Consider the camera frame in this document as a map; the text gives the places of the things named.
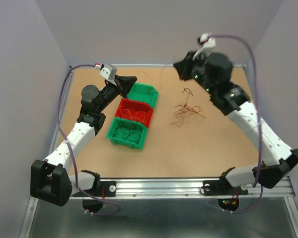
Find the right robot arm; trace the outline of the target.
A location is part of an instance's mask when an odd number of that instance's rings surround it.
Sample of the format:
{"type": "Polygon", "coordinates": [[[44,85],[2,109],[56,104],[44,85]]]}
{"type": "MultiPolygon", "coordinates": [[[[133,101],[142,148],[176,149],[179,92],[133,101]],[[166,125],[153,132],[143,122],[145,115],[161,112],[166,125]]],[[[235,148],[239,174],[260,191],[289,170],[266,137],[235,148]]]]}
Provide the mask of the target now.
{"type": "Polygon", "coordinates": [[[235,123],[258,150],[260,162],[223,172],[219,189],[231,193],[236,187],[259,183],[272,189],[298,164],[298,148],[293,149],[269,127],[248,94],[232,83],[233,64],[222,53],[197,59],[189,51],[173,64],[181,80],[195,80],[210,96],[210,101],[224,116],[235,123]]]}

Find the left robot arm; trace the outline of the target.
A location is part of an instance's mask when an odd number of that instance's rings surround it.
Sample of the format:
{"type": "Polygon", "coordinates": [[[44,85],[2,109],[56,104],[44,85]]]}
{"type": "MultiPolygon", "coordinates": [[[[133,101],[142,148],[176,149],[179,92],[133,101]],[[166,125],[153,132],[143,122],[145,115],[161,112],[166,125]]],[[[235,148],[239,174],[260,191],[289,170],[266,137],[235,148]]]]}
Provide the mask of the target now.
{"type": "Polygon", "coordinates": [[[101,90],[95,85],[82,89],[80,114],[71,132],[44,160],[35,160],[31,165],[31,196],[64,206],[78,192],[96,195],[100,191],[98,173],[83,170],[69,176],[68,171],[76,167],[75,158],[102,129],[106,119],[102,111],[116,97],[126,98],[136,81],[135,76],[116,75],[113,82],[106,80],[101,90]]]}

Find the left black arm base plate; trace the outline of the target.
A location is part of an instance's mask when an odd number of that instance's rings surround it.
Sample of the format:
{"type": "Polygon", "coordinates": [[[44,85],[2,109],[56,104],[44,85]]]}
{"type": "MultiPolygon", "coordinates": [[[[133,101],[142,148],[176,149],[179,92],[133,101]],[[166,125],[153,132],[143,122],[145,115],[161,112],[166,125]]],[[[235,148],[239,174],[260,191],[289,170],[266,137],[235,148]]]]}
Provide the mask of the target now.
{"type": "Polygon", "coordinates": [[[117,183],[114,180],[87,179],[78,181],[79,187],[85,192],[96,197],[115,197],[117,183]]]}

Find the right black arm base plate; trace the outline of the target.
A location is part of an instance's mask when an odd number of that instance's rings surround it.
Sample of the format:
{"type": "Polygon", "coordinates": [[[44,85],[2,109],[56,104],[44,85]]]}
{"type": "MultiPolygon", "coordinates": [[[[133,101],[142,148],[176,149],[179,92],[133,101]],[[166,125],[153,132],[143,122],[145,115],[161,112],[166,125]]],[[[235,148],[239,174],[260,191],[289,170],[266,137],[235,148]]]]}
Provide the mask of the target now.
{"type": "Polygon", "coordinates": [[[200,193],[205,196],[248,195],[248,190],[241,187],[232,187],[222,180],[204,180],[200,193]]]}

